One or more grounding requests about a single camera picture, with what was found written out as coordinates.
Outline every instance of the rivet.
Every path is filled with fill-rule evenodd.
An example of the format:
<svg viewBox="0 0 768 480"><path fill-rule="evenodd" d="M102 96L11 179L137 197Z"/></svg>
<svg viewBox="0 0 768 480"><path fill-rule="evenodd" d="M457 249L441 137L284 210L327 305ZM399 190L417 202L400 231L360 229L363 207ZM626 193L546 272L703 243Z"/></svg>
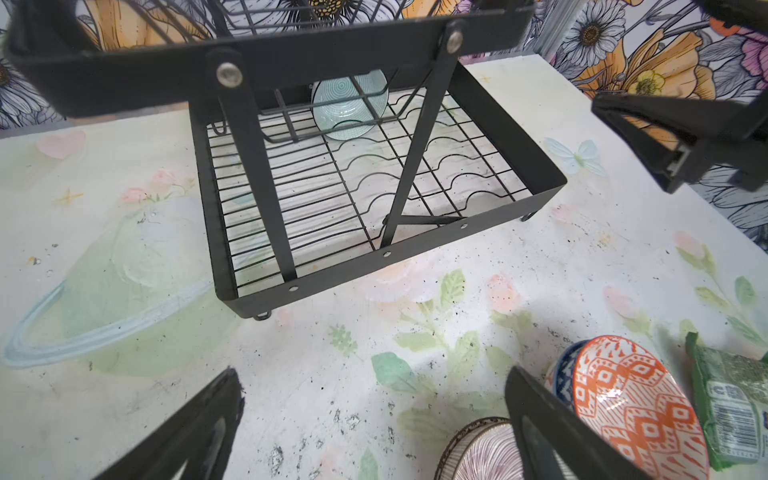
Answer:
<svg viewBox="0 0 768 480"><path fill-rule="evenodd" d="M448 36L448 44L445 46L445 50L450 54L454 54L458 51L458 48L462 46L464 42L464 34L459 30L454 30Z"/></svg>
<svg viewBox="0 0 768 480"><path fill-rule="evenodd" d="M216 79L227 88L239 87L243 83L243 72L234 63L225 61L216 69Z"/></svg>

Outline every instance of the blue patterned bowl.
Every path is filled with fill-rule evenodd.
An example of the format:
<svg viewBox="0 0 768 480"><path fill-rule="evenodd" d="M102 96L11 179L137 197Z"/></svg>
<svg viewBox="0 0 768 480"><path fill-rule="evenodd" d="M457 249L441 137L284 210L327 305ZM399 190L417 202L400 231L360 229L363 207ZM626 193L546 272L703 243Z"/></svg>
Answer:
<svg viewBox="0 0 768 480"><path fill-rule="evenodd" d="M582 340L569 346L568 349L565 350L565 353L563 353L563 356L560 357L560 362L555 368L553 385L554 395L571 410L574 410L573 379L576 360L578 359L579 352L581 352L581 349L584 348L584 345L586 345L588 341L589 340Z"/></svg>
<svg viewBox="0 0 768 480"><path fill-rule="evenodd" d="M381 70L374 70L369 74L355 75L355 80L366 94L375 94L382 91L380 95L368 97L373 110L381 117L384 114L386 102L389 98L389 89L386 88L384 73ZM349 78L334 78L333 80L324 80L314 84L312 103L318 104L356 96L358 96L357 90ZM329 130L338 126L373 120L371 112L362 99L314 107L312 109L312 116L315 118L315 123L320 130ZM371 128L373 128L373 125L362 125L360 127L335 131L326 136L331 137L333 140L349 140L364 135Z"/></svg>

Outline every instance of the barcode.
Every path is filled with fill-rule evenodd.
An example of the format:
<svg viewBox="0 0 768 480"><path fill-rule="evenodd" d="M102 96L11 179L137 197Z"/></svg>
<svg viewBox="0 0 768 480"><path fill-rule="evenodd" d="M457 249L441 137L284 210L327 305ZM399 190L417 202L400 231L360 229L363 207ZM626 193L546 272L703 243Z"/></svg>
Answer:
<svg viewBox="0 0 768 480"><path fill-rule="evenodd" d="M713 402L712 413L721 445L731 449L757 451L757 424L754 412L749 406Z"/></svg>

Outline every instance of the rack foot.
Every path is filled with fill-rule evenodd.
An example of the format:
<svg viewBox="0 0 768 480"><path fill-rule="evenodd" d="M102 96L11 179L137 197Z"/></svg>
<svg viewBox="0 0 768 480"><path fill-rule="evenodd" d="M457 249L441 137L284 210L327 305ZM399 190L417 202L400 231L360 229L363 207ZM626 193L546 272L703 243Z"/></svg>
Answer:
<svg viewBox="0 0 768 480"><path fill-rule="evenodd" d="M522 217L520 217L520 221L521 222L528 221L531 217L533 217L536 214L536 212L531 212L529 214L523 215Z"/></svg>

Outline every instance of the table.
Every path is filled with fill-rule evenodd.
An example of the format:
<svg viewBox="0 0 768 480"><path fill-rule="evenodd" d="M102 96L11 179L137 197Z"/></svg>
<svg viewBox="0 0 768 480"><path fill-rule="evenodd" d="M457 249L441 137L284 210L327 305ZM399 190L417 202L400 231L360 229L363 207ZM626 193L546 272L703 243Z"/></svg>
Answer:
<svg viewBox="0 0 768 480"><path fill-rule="evenodd" d="M0 141L0 477L90 478L227 366L246 397L227 478L370 480L431 478L457 428L504 414L513 364L543 376L579 339L633 339L688 392L687 331L762 356L762 250L689 187L663 193L541 58L469 69L542 146L592 140L605 176L581 168L525 223L264 322L237 318L211 288L185 111ZM716 271L692 260L703 245ZM752 342L713 305L738 311Z"/></svg>

